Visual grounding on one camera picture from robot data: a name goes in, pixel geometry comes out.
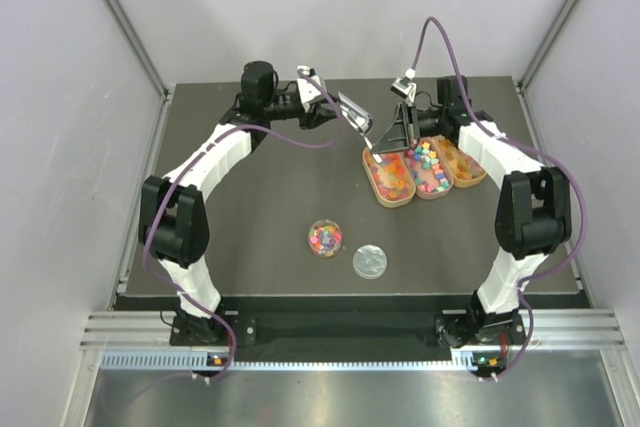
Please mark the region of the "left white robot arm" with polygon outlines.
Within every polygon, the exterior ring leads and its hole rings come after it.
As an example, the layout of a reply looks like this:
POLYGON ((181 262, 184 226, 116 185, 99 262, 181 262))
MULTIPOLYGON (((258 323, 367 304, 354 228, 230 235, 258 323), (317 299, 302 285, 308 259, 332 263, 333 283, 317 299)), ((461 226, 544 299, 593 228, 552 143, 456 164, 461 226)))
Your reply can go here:
POLYGON ((163 267, 159 279, 176 289, 179 315, 203 342, 220 341, 229 326, 217 313, 222 297, 206 265, 207 199, 234 166, 274 135, 273 122, 296 119, 309 130, 339 115, 337 96, 313 68, 298 67, 295 87, 288 90, 279 86, 270 63, 252 61, 231 107, 203 144, 169 173, 143 182, 138 227, 143 265, 156 259, 163 267))

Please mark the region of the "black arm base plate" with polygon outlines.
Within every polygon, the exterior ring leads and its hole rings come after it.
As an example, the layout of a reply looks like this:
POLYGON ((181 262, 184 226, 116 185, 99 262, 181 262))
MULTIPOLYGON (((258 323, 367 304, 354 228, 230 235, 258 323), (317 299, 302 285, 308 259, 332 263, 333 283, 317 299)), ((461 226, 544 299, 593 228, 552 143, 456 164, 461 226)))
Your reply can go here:
POLYGON ((476 295, 226 296, 214 318, 176 312, 174 345, 207 345, 233 328, 242 347, 275 340, 416 340, 428 346, 514 345, 524 339, 516 308, 486 313, 476 295))

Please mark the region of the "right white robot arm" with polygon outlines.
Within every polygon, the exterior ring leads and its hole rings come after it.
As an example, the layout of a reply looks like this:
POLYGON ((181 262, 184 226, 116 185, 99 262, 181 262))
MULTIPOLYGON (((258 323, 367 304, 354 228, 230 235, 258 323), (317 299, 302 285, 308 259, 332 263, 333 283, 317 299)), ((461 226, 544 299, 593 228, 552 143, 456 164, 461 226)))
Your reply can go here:
POLYGON ((438 107, 415 105, 417 86, 407 75, 391 90, 401 98, 393 122, 373 146, 377 155, 404 153, 422 137, 440 135, 473 159, 499 187, 494 231, 499 250, 486 280, 473 292, 462 318, 438 328, 441 340, 459 348, 492 341, 516 321, 524 288, 536 270, 572 233, 570 186, 557 167, 528 156, 474 109, 465 78, 437 81, 438 107))

